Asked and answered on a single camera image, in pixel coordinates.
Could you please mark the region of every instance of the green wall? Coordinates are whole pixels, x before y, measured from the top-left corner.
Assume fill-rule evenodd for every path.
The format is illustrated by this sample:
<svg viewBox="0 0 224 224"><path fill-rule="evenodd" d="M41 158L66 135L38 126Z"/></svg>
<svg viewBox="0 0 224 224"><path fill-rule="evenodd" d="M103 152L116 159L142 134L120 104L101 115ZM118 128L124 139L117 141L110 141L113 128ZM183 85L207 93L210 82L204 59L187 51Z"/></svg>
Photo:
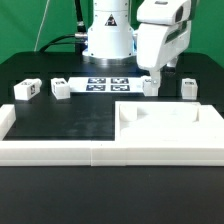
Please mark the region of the green wall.
<svg viewBox="0 0 224 224"><path fill-rule="evenodd" d="M0 63L21 51L33 51L47 0L0 0ZM138 27L136 9L142 0L133 0L132 26ZM209 55L224 67L223 0L201 0L193 21L188 52ZM82 0L84 20L92 23L92 1ZM50 40L76 31L74 0L51 0L39 47ZM73 51L57 46L52 51Z"/></svg>

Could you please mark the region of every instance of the black tabletop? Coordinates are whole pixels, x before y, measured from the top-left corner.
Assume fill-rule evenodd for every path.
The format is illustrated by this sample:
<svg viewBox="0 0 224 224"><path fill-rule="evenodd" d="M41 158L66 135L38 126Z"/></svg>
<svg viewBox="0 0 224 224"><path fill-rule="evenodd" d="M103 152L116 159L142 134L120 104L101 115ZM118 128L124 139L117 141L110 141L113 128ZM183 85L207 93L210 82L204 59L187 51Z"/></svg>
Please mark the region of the black tabletop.
<svg viewBox="0 0 224 224"><path fill-rule="evenodd" d="M19 53L0 66L0 104L16 107L11 139L114 139L114 102L182 101L182 78L195 78L197 101L223 115L224 70L202 54L183 54L176 75L163 74L159 97L73 94L57 101L52 77L145 74L136 65L113 69L82 63L72 53ZM40 94L14 100L13 86L41 78ZM152 223L222 224L223 167L1 167L1 224Z"/></svg>
<svg viewBox="0 0 224 224"><path fill-rule="evenodd" d="M16 128L5 140L114 140L115 101L183 101L181 80L194 78L197 101L224 112L224 69L203 54L183 54L176 73L162 72L158 97L140 93L72 93L56 100L51 92L52 78L140 77L148 74L136 64L97 66L84 63L75 53L18 53L0 66L0 104L13 103ZM29 101L15 100L13 86L27 78L40 78L41 92Z"/></svg>

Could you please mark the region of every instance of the white base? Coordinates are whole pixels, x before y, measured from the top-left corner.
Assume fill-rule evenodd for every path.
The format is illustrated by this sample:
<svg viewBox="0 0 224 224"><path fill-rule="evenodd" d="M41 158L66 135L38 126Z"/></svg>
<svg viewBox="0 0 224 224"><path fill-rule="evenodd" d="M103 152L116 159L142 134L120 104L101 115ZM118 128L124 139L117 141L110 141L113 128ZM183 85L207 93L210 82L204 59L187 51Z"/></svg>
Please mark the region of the white base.
<svg viewBox="0 0 224 224"><path fill-rule="evenodd" d="M130 110L128 116L122 114ZM115 137L115 141L0 141L0 166L224 166L224 121L210 105L116 102Z"/></svg>

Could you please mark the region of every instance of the white block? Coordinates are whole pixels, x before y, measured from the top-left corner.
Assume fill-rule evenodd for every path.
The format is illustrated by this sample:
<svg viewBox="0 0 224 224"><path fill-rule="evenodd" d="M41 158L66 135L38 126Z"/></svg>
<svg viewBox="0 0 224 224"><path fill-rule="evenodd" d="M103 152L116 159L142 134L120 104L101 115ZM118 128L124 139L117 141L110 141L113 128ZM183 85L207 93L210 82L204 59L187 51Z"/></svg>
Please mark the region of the white block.
<svg viewBox="0 0 224 224"><path fill-rule="evenodd" d="M0 108L0 141L4 139L16 120L14 105L3 105Z"/></svg>
<svg viewBox="0 0 224 224"><path fill-rule="evenodd" d="M144 96L158 96L159 88L152 85L152 79L149 76L142 76L142 89Z"/></svg>
<svg viewBox="0 0 224 224"><path fill-rule="evenodd" d="M51 79L51 91L57 100L70 98L70 86L63 78Z"/></svg>
<svg viewBox="0 0 224 224"><path fill-rule="evenodd" d="M196 100L198 85L195 79L182 79L181 93L185 100Z"/></svg>
<svg viewBox="0 0 224 224"><path fill-rule="evenodd" d="M14 86L16 100L29 100L40 92L42 82L40 79L25 79Z"/></svg>

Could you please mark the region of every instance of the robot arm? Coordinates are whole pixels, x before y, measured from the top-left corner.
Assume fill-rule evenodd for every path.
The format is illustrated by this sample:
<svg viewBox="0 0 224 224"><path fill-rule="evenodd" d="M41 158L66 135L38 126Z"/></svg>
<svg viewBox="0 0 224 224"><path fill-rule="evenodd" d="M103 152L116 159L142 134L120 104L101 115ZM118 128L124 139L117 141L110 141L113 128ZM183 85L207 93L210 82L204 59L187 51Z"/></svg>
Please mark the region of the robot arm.
<svg viewBox="0 0 224 224"><path fill-rule="evenodd" d="M197 0L145 0L137 19L137 64L148 70L154 88L161 83L160 69L189 45L191 19Z"/></svg>

